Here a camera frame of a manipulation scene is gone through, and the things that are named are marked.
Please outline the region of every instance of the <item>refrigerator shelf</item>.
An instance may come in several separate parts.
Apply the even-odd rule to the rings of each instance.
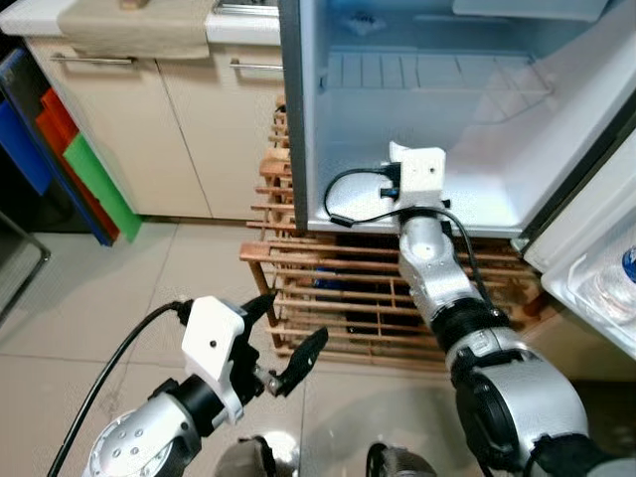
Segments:
[[[329,88],[424,92],[550,94],[529,56],[421,55],[334,51],[322,83]]]

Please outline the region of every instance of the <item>plastic water bottle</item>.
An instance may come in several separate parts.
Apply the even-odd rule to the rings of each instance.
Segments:
[[[579,294],[601,317],[626,325],[636,321],[636,246],[616,258],[587,278]]]

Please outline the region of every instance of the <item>refrigerator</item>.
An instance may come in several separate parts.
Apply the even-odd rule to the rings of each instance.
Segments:
[[[636,260],[636,0],[279,9],[300,230],[344,232],[326,188],[387,163],[391,141],[442,148],[443,198],[470,235],[510,239],[549,293],[636,359],[636,276],[623,280]],[[382,180],[349,181],[342,215],[390,211]]]

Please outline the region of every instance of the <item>beige towel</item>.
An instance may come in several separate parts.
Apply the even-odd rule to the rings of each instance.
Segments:
[[[121,10],[119,0],[77,0],[58,26],[77,51],[89,56],[204,58],[206,17],[215,0],[150,0]]]

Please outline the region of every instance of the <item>open refrigerator door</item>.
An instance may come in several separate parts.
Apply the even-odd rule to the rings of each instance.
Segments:
[[[525,259],[550,294],[636,360],[636,132]]]

